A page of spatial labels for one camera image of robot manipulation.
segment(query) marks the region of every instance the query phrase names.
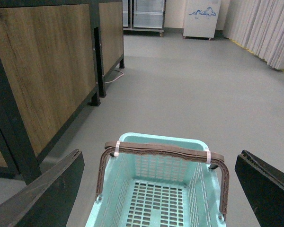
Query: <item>light blue plastic basket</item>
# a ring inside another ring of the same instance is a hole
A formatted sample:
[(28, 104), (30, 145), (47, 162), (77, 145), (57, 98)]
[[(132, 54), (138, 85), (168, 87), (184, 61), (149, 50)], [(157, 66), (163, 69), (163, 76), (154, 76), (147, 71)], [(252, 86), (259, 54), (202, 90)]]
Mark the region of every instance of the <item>light blue plastic basket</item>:
[[(208, 148), (199, 140), (138, 133), (126, 133), (120, 141)], [(217, 174), (208, 166), (120, 153), (106, 166), (102, 200), (94, 203), (86, 227), (225, 227)]]

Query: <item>white wall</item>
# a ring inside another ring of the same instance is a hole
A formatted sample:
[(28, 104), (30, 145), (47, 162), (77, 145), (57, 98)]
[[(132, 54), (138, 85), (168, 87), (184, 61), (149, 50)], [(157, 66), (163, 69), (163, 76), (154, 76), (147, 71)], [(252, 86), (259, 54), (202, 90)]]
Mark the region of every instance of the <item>white wall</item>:
[[(183, 18), (186, 0), (167, 0), (165, 27), (183, 28)], [(222, 0), (217, 30), (223, 30), (230, 0)]]

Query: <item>gray floor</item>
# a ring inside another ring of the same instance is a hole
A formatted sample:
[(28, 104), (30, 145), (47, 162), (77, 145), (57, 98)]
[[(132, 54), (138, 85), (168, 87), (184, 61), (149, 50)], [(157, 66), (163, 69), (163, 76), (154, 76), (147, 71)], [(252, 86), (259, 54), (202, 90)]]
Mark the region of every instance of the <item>gray floor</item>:
[[(99, 107), (80, 113), (42, 165), (44, 171), (74, 149), (83, 151), (85, 170), (68, 226), (86, 223), (104, 143), (139, 132), (199, 139), (225, 155), (227, 226), (258, 227), (234, 166), (247, 149), (284, 172), (284, 73), (226, 39), (126, 35), (124, 44), (125, 75), (107, 88)], [(0, 203), (24, 186), (0, 179)]]

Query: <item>blue mountain painting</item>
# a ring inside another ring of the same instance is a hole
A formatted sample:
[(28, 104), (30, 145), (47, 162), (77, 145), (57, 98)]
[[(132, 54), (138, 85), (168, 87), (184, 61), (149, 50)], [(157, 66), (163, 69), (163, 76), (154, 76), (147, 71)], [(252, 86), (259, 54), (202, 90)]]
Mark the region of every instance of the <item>blue mountain painting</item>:
[(191, 13), (190, 15), (201, 15), (201, 16), (216, 16), (217, 14), (213, 11), (213, 9), (211, 7), (208, 7), (206, 10), (202, 11), (202, 10), (197, 10), (193, 13)]

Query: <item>shopping basket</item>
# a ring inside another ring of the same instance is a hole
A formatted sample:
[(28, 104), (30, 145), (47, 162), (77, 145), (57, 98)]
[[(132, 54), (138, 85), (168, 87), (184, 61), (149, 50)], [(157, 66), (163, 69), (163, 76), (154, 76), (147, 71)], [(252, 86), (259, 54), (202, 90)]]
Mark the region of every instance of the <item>shopping basket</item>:
[(126, 133), (106, 143), (86, 227), (225, 227), (228, 185), (224, 157), (205, 143)]

